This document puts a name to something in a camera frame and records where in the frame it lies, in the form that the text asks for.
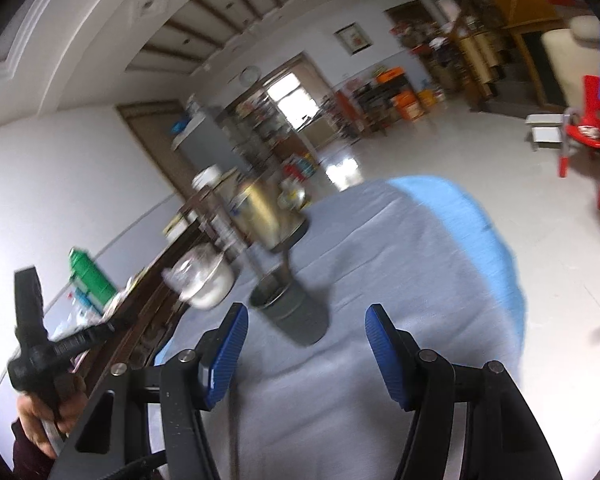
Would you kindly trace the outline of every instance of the blue gripper pad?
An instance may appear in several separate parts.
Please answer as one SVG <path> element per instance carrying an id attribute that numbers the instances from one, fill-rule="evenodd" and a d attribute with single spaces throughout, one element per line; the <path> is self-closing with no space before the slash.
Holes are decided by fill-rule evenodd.
<path id="1" fill-rule="evenodd" d="M 402 365 L 373 305 L 366 310 L 365 332 L 389 396 L 400 404 L 402 409 L 406 409 L 408 398 L 404 389 Z"/>
<path id="2" fill-rule="evenodd" d="M 216 402 L 222 400 L 229 389 L 229 383 L 238 364 L 238 357 L 240 357 L 242 345 L 247 337 L 248 328 L 249 314 L 247 308 L 241 304 L 210 367 L 209 386 L 205 396 L 205 403 L 210 410 L 216 405 Z"/>

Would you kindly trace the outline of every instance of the window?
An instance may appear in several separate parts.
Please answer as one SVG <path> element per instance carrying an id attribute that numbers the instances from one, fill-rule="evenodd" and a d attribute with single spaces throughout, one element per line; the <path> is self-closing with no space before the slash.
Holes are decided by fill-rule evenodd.
<path id="1" fill-rule="evenodd" d="M 287 74 L 267 89 L 280 111 L 294 128 L 299 128 L 307 120 L 318 113 L 318 105 L 300 86 L 295 74 Z"/>
<path id="2" fill-rule="evenodd" d="M 460 6 L 455 0 L 436 0 L 438 7 L 449 20 L 449 23 L 455 23 L 460 15 Z"/>

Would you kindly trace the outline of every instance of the blue blanket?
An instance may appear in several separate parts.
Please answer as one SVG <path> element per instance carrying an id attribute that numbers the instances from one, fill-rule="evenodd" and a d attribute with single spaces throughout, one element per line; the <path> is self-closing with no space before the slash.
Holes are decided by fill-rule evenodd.
<path id="1" fill-rule="evenodd" d="M 234 385 L 205 419 L 221 476 L 240 479 L 392 478 L 411 414 L 384 387 L 364 330 L 364 313 L 382 303 L 422 348 L 481 367 L 498 359 L 517 375 L 524 301 L 509 251 L 486 215 L 453 184 L 435 177 L 368 182 L 312 205 L 309 232 L 292 268 L 329 307 L 331 325 L 298 348 L 250 310 Z M 278 260 L 255 251 L 265 268 Z M 189 309 L 161 359 L 218 326 L 256 283 L 243 269 L 215 309 Z M 464 414 L 458 410 L 458 423 Z M 160 447 L 159 413 L 152 439 Z M 459 471 L 453 445 L 450 470 Z"/>

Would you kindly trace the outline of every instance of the metal screw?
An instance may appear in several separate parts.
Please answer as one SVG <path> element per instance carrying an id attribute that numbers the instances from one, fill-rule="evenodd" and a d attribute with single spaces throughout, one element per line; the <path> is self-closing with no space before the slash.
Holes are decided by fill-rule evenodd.
<path id="1" fill-rule="evenodd" d="M 122 375 L 126 372 L 126 365 L 124 363 L 116 363 L 111 367 L 111 375 Z"/>
<path id="2" fill-rule="evenodd" d="M 432 363 L 438 358 L 438 354 L 436 354 L 433 350 L 424 349 L 418 352 L 418 357 L 426 363 Z"/>
<path id="3" fill-rule="evenodd" d="M 178 361 L 181 363 L 188 363 L 189 361 L 193 361 L 193 358 L 196 356 L 196 353 L 191 349 L 183 350 L 178 354 Z"/>
<path id="4" fill-rule="evenodd" d="M 504 371 L 504 365 L 500 361 L 489 361 L 487 368 L 494 374 L 501 374 Z"/>

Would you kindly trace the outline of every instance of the gray cup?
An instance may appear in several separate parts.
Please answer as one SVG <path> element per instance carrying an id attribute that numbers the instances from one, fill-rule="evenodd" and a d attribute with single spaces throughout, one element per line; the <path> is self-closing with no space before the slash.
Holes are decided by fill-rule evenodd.
<path id="1" fill-rule="evenodd" d="M 317 343 L 329 328 L 327 308 L 314 301 L 282 267 L 260 280 L 249 303 L 300 346 Z"/>

